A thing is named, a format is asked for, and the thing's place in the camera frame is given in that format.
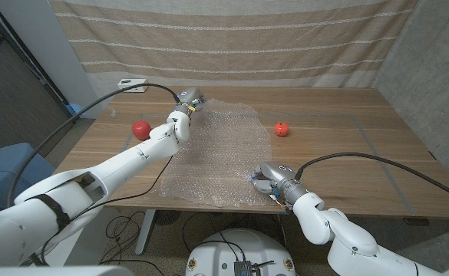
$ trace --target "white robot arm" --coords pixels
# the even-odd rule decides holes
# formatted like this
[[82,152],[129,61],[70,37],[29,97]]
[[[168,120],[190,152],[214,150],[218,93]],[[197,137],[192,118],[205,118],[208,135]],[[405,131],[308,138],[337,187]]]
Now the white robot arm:
[[87,169],[55,174],[25,190],[15,205],[0,211],[0,266],[19,265],[45,242],[59,242],[89,223],[114,191],[147,165],[178,152],[190,138],[190,115],[203,108],[197,88],[178,97],[167,123],[151,130],[150,139]]
[[299,220],[304,236],[315,245],[333,241],[328,263],[340,275],[441,275],[379,246],[362,227],[338,209],[323,210],[325,202],[295,180],[287,166],[272,162],[256,167],[251,181],[273,199],[282,196]]

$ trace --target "tabletop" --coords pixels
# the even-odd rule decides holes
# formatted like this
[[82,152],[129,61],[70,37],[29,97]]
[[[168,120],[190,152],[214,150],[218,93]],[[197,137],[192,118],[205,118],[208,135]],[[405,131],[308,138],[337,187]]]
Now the tabletop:
[[[171,87],[176,93],[186,87]],[[271,137],[272,158],[293,170],[311,159],[340,152],[375,154],[394,160],[449,187],[449,174],[429,153],[390,104],[374,89],[304,87],[199,87],[207,99],[250,105]],[[141,116],[151,126],[165,123],[174,108],[164,90],[118,94],[94,121],[56,172],[95,166],[137,145],[131,125]],[[289,134],[274,134],[277,122]],[[140,172],[118,189],[112,199],[141,193],[152,185],[167,159]],[[301,183],[347,215],[449,219],[449,194],[399,168],[360,157],[339,157],[310,166]],[[283,211],[278,205],[216,207],[154,192],[113,202],[112,206],[212,212]]]

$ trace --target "red fruit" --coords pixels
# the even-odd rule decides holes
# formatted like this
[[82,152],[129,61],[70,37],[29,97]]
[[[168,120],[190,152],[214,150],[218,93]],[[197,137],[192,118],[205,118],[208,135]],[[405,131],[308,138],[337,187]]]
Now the red fruit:
[[149,139],[151,130],[150,124],[146,121],[137,121],[132,125],[132,133],[141,141]]
[[276,124],[276,134],[280,137],[284,137],[289,132],[289,126],[287,123],[277,123]]

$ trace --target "striped curtain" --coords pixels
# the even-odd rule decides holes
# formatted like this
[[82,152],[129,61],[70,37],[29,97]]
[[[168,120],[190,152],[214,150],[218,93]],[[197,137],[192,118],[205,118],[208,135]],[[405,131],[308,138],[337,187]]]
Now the striped curtain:
[[51,1],[92,84],[369,87],[416,0]]

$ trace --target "wall socket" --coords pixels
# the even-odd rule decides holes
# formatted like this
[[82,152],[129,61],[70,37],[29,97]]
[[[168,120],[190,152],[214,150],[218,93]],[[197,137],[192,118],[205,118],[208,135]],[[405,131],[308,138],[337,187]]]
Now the wall socket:
[[[119,89],[122,89],[136,84],[147,84],[147,79],[122,79],[117,85]],[[146,89],[147,86],[142,86],[129,89],[125,92],[144,92]]]

